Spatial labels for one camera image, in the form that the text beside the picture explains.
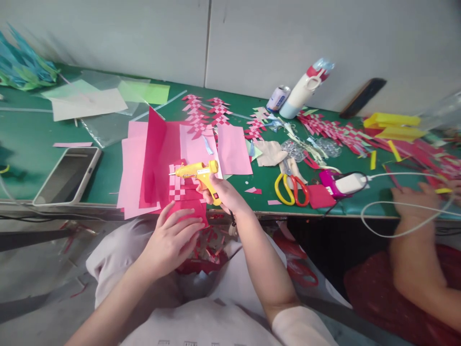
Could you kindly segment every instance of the green table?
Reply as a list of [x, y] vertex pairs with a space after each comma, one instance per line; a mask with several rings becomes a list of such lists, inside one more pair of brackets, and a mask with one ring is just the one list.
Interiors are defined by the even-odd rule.
[[[67, 78], [74, 78], [80, 74], [80, 69], [60, 66], [63, 74]], [[157, 84], [170, 85], [170, 96], [187, 90], [187, 93], [203, 97], [204, 100], [219, 97], [229, 103], [230, 110], [234, 113], [249, 116], [253, 113], [253, 108], [265, 106], [266, 99], [258, 99], [249, 96], [237, 95], [217, 90], [211, 90], [196, 86], [189, 86], [177, 83], [164, 83], [153, 81]], [[9, 103], [0, 103], [0, 107], [29, 108], [51, 110], [51, 102], [47, 99], [34, 97], [28, 92], [13, 90], [0, 87], [0, 94], [9, 99]], [[168, 121], [183, 120], [186, 113], [182, 111], [184, 101], [178, 98], [159, 110], [159, 113]], [[341, 124], [346, 122], [339, 118], [338, 113], [332, 111], [319, 111], [334, 121], [339, 120]], [[248, 128], [248, 120], [235, 116], [229, 116], [233, 125]], [[293, 120], [296, 124], [297, 135], [301, 139], [306, 139], [307, 131], [298, 120]], [[360, 126], [360, 119], [353, 119], [352, 123]], [[274, 133], [270, 129], [263, 133], [265, 140], [275, 140], [280, 143], [288, 139], [283, 130]], [[89, 142], [93, 141], [90, 134], [82, 127], [75, 127], [73, 121], [53, 122], [52, 114], [39, 112], [11, 112], [0, 111], [0, 165], [10, 164], [11, 171], [2, 175], [13, 196], [19, 200], [31, 201], [46, 177], [62, 155], [63, 148], [53, 148], [55, 142]], [[377, 150], [378, 165], [377, 169], [370, 171], [369, 159], [357, 158], [348, 148], [342, 149], [342, 154], [338, 158], [328, 159], [327, 164], [339, 168], [342, 172], [361, 171], [365, 174], [384, 173], [380, 162], [393, 160], [393, 155], [384, 150]], [[314, 171], [304, 162], [298, 164], [302, 176], [311, 181], [318, 178], [319, 171]], [[248, 204], [256, 212], [272, 214], [298, 214], [298, 215], [321, 215], [326, 209], [314, 210], [310, 206], [301, 208], [295, 206], [267, 204], [268, 200], [277, 199], [274, 190], [274, 182], [280, 173], [277, 167], [258, 167], [256, 160], [252, 162], [253, 175], [234, 175], [229, 181], [242, 193]], [[390, 165], [391, 170], [405, 172], [409, 171], [396, 165]], [[82, 206], [115, 208], [117, 195], [110, 194], [118, 192], [122, 172], [122, 152], [121, 143], [111, 145], [103, 149], [103, 155], [99, 165], [86, 192], [81, 200]], [[417, 188], [417, 182], [424, 180], [416, 176], [399, 177], [402, 185]], [[255, 186], [262, 189], [262, 195], [245, 193], [244, 190]], [[363, 190], [352, 198], [347, 198], [330, 212], [331, 215], [357, 216], [360, 215], [362, 208], [374, 201], [391, 200], [390, 187], [393, 183], [389, 177], [377, 178], [370, 184], [371, 188]], [[0, 200], [8, 202], [3, 191], [0, 190]], [[375, 205], [368, 209], [367, 215], [370, 216], [397, 216], [393, 206], [389, 204]]]

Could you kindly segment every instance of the floor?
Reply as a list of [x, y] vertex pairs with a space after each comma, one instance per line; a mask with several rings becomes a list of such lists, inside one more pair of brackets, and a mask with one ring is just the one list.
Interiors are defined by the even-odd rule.
[[[61, 225], [62, 221], [33, 225], [0, 221], [0, 232], [58, 229]], [[85, 225], [95, 234], [81, 232], [70, 246], [67, 239], [61, 239], [0, 253], [2, 346], [63, 345], [93, 312], [96, 281], [86, 272], [85, 261], [101, 239], [121, 223]], [[312, 263], [309, 267], [318, 276], [319, 287], [297, 286], [299, 295], [338, 307], [325, 289], [325, 278]], [[324, 314], [319, 315], [339, 345], [409, 345], [378, 329], [371, 336], [379, 340], [377, 343]]]

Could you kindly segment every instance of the yellow-handled scissors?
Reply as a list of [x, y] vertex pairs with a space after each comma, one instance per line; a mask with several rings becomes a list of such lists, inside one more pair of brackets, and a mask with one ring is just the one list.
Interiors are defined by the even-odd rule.
[[[275, 180], [275, 193], [277, 194], [277, 197], [280, 199], [280, 201], [283, 204], [286, 205], [294, 205], [296, 203], [297, 206], [299, 207], [305, 207], [309, 203], [309, 191], [307, 190], [307, 186], [301, 181], [300, 178], [298, 178], [295, 175], [292, 175], [290, 168], [288, 167], [288, 164], [286, 160], [283, 160], [283, 165], [285, 166], [285, 173], [280, 173], [277, 179]], [[293, 183], [293, 189], [294, 189], [294, 195], [291, 192], [290, 187], [288, 186], [287, 178], [291, 178], [291, 182]], [[283, 198], [282, 194], [280, 193], [279, 190], [279, 183], [280, 180], [283, 178], [283, 185], [285, 186], [285, 189], [288, 192], [288, 196], [290, 197], [290, 201], [287, 201], [285, 198]], [[301, 185], [301, 189], [304, 192], [304, 195], [306, 196], [306, 200], [304, 203], [301, 203], [298, 199], [298, 184]]]

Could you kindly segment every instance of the yellow hot glue gun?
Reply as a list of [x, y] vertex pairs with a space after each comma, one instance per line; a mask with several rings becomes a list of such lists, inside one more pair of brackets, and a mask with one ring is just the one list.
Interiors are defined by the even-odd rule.
[[210, 174], [218, 173], [218, 162], [216, 160], [211, 160], [208, 162], [208, 167], [202, 162], [194, 163], [187, 166], [182, 166], [178, 168], [176, 172], [170, 173], [170, 175], [176, 175], [181, 178], [191, 178], [196, 177], [200, 181], [200, 188], [202, 190], [208, 189], [210, 190], [211, 196], [213, 198], [213, 205], [220, 205], [221, 200], [219, 199], [216, 190], [211, 185], [210, 182]]

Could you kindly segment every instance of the charging cable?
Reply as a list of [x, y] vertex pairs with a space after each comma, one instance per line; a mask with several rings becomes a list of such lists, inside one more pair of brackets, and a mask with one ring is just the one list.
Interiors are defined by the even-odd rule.
[[[371, 176], [368, 176], [368, 177], [364, 177], [362, 178], [362, 181], [365, 183], [368, 183], [369, 181], [373, 180], [374, 178], [377, 178], [377, 177], [381, 177], [381, 176], [385, 176], [385, 175], [425, 175], [425, 176], [430, 176], [430, 177], [434, 177], [434, 178], [437, 178], [439, 180], [442, 180], [444, 181], [445, 179], [438, 176], [438, 175], [434, 175], [434, 174], [427, 174], [427, 173], [404, 173], [404, 172], [397, 172], [397, 173], [382, 173], [382, 174], [376, 174], [376, 175], [371, 175]], [[410, 234], [411, 232], [414, 232], [416, 231], [418, 228], [426, 225], [427, 223], [431, 222], [433, 219], [435, 219], [436, 217], [438, 217], [440, 214], [448, 214], [448, 215], [455, 215], [455, 216], [461, 216], [460, 213], [453, 213], [453, 212], [450, 212], [450, 211], [447, 211], [447, 209], [450, 207], [450, 205], [453, 203], [453, 201], [455, 200], [455, 193], [453, 191], [450, 192], [450, 198], [448, 200], [448, 202], [443, 206], [442, 209], [435, 209], [435, 208], [429, 208], [429, 207], [423, 207], [423, 206], [420, 206], [420, 205], [417, 205], [417, 204], [409, 204], [409, 203], [400, 203], [400, 202], [388, 202], [388, 201], [378, 201], [378, 202], [373, 202], [373, 203], [369, 203], [367, 204], [363, 209], [362, 209], [362, 212], [360, 213], [360, 219], [362, 220], [362, 222], [364, 223], [365, 227], [368, 228], [371, 232], [373, 232], [374, 234], [380, 236], [380, 237], [383, 237], [383, 238], [398, 238], [398, 237], [401, 237], [401, 236], [404, 236], [404, 235], [407, 235], [407, 234]], [[375, 204], [394, 204], [394, 205], [406, 205], [408, 207], [415, 207], [415, 208], [421, 208], [421, 209], [426, 209], [426, 210], [432, 210], [432, 211], [437, 211], [436, 214], [432, 215], [431, 217], [427, 218], [426, 220], [424, 220], [423, 222], [421, 222], [419, 225], [409, 229], [408, 231], [405, 231], [403, 233], [400, 233], [398, 235], [381, 235], [377, 232], [375, 232], [365, 221], [365, 211], [375, 205]]]
[[90, 219], [95, 219], [95, 220], [100, 220], [100, 221], [104, 221], [106, 222], [106, 220], [103, 220], [99, 217], [96, 217], [96, 216], [90, 216], [90, 215], [81, 215], [81, 214], [68, 214], [68, 213], [50, 213], [50, 212], [41, 212], [41, 211], [37, 211], [35, 210], [34, 208], [31, 208], [25, 204], [22, 204], [20, 203], [17, 199], [15, 199], [12, 195], [11, 195], [11, 192], [8, 190], [8, 188], [6, 187], [6, 184], [5, 184], [5, 181], [3, 180], [2, 176], [0, 175], [0, 186], [1, 188], [3, 189], [3, 191], [5, 192], [6, 196], [8, 196], [9, 199], [11, 199], [14, 203], [16, 203], [18, 206], [22, 207], [22, 208], [25, 208], [25, 209], [28, 209], [32, 212], [34, 212], [35, 214], [38, 214], [38, 215], [42, 215], [42, 216], [52, 216], [52, 215], [55, 215], [55, 216], [62, 216], [62, 215], [71, 215], [71, 216], [78, 216], [78, 217], [84, 217], [84, 218], [90, 218]]

